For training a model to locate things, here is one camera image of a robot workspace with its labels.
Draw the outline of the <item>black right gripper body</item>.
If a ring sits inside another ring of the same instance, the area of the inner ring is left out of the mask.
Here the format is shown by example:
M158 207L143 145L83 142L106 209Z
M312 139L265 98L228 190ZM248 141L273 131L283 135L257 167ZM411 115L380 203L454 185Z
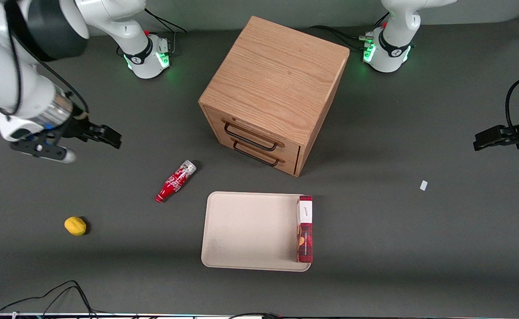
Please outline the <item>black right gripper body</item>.
M83 119L69 118L63 126L60 127L61 138L63 139L79 139L81 141L88 141L83 134L89 129L90 121L88 117Z

